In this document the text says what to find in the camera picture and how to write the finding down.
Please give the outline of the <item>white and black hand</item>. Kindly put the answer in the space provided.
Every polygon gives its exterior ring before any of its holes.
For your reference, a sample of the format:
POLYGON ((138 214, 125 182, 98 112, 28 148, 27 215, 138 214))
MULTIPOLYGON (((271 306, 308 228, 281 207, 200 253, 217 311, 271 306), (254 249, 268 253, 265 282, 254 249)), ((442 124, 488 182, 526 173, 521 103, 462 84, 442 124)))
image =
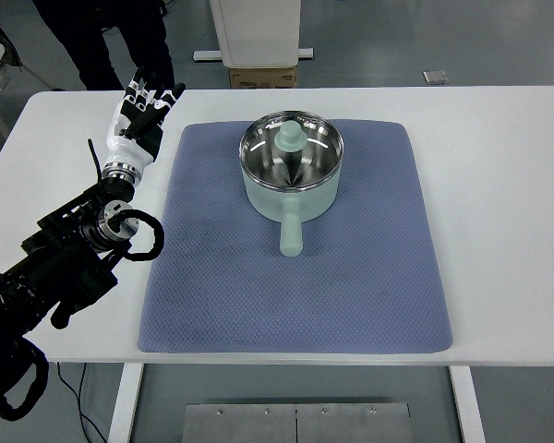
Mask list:
POLYGON ((124 163, 136 171, 152 164, 160 151, 163 122, 186 90, 184 83, 167 89, 156 74, 140 68, 116 105, 107 133, 110 163, 124 163))

